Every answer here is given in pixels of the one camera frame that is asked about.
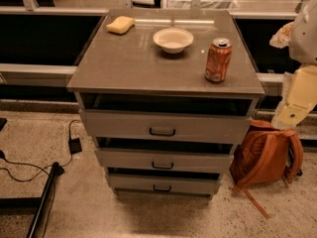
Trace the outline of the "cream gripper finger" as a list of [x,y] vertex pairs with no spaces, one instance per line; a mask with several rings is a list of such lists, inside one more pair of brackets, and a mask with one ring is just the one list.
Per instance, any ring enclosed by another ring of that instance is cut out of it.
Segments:
[[281,27],[269,40],[269,44],[272,47],[283,49],[289,46],[291,30],[293,23],[287,23]]

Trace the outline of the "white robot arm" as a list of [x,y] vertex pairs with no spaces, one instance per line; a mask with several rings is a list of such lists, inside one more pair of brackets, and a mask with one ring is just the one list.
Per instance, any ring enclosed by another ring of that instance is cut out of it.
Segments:
[[294,73],[284,74],[282,100],[271,120],[275,128],[295,128],[317,105],[317,0],[304,4],[295,20],[281,27],[269,44],[289,47],[289,56],[300,63]]

